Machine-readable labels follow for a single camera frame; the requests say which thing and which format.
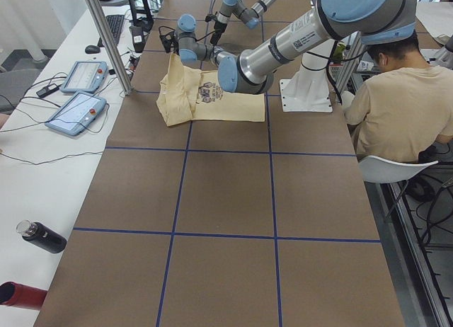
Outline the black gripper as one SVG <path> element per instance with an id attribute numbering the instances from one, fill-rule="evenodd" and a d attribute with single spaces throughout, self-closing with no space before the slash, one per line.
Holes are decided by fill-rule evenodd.
<path id="1" fill-rule="evenodd" d="M 214 21 L 214 30 L 210 38 L 210 44 L 217 45 L 222 34 L 227 28 L 227 17 L 222 13 L 216 13 L 215 15 L 209 13 L 206 15 L 205 21 L 207 23 Z"/>
<path id="2" fill-rule="evenodd" d="M 175 29 L 166 25 L 160 25 L 158 28 L 159 38 L 166 53 L 176 52 Z"/>

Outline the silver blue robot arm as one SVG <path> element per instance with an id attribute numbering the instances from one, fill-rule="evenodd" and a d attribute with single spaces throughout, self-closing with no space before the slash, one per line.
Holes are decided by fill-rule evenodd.
<path id="1" fill-rule="evenodd" d="M 223 0 L 214 21 L 210 43 L 195 37 L 196 20 L 190 14 L 178 19 L 176 29 L 161 36 L 167 52 L 175 52 L 182 62 L 211 61 L 218 67 L 218 81 L 230 93 L 265 93 L 273 83 L 276 69 L 328 39 L 341 40 L 359 31 L 364 45 L 396 42 L 413 34 L 417 0 L 316 0 L 313 9 L 253 50 L 235 56 L 217 46 L 231 16 L 248 28 L 276 0 L 258 0 L 251 8 L 242 0 Z"/>
<path id="2" fill-rule="evenodd" d="M 205 21 L 214 22 L 214 30 L 210 38 L 211 45 L 217 45 L 222 34 L 225 32 L 229 19 L 232 15 L 238 18 L 247 28 L 254 29 L 260 17 L 276 0 L 257 0 L 252 7 L 247 8 L 243 0 L 222 0 L 222 5 L 218 12 L 210 11 Z"/>

